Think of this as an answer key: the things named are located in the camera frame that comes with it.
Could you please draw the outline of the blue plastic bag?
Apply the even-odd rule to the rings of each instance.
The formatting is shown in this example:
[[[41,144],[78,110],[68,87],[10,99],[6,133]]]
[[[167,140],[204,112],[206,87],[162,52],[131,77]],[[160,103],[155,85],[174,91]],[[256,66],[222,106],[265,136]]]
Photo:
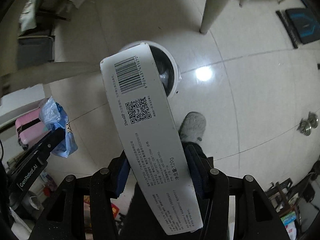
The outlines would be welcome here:
[[[52,132],[58,128],[63,130],[62,141],[53,149],[52,154],[68,158],[74,153],[78,146],[75,142],[74,134],[71,130],[69,118],[63,107],[57,103],[53,97],[44,99],[39,104],[39,119]]]

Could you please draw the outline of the long white barcode box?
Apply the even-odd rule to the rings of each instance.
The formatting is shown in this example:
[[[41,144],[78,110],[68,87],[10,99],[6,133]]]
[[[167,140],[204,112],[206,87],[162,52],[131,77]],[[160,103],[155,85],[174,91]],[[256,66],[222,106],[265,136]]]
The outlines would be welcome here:
[[[183,147],[147,43],[100,63],[106,97],[133,174],[167,235],[202,228]]]

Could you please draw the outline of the white round trash bin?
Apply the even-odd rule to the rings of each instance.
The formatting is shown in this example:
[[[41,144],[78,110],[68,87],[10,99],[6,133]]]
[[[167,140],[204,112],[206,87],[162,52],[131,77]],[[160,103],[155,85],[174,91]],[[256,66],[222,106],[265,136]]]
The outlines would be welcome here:
[[[156,42],[135,41],[121,48],[119,52],[135,47],[141,43],[147,43],[149,45],[167,98],[172,98],[177,92],[178,84],[181,81],[181,71],[172,54],[167,49]]]

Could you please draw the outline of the pink suitcase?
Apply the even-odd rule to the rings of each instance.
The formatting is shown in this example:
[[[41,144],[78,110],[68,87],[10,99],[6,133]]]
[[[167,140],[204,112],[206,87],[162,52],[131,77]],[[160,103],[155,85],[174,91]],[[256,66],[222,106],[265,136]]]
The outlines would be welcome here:
[[[39,119],[41,109],[37,108],[15,121],[18,144],[24,151],[31,148],[49,133],[49,129]]]

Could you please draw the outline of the grey slipper foot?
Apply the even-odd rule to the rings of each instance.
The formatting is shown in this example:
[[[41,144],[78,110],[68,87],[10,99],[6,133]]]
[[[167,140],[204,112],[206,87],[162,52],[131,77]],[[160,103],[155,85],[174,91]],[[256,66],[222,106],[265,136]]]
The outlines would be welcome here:
[[[199,144],[206,130],[206,118],[199,112],[189,112],[179,129],[181,142]]]

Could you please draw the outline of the dark storage box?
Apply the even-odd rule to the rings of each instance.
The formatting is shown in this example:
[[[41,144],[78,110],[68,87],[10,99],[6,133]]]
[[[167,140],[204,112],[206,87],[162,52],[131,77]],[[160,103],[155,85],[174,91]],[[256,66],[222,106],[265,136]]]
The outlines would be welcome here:
[[[24,36],[18,38],[18,70],[48,62],[54,62],[54,37]]]

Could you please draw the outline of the metal dumbbell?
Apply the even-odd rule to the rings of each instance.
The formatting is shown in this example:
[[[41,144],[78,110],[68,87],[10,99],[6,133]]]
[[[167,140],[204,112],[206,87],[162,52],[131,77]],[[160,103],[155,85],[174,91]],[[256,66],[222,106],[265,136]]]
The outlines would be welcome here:
[[[318,124],[318,115],[316,113],[309,112],[308,117],[300,121],[297,131],[305,136],[309,136],[312,132],[312,129],[316,129]]]

